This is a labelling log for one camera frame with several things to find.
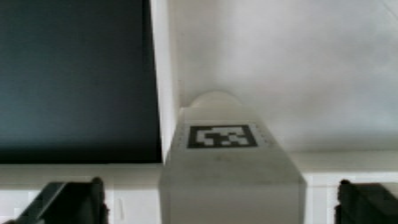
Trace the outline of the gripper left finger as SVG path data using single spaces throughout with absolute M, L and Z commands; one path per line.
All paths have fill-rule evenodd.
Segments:
M 105 183 L 50 182 L 13 224 L 109 224 Z

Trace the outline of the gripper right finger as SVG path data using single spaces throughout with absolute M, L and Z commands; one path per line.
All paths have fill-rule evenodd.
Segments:
M 398 196 L 382 183 L 342 180 L 334 224 L 398 224 Z

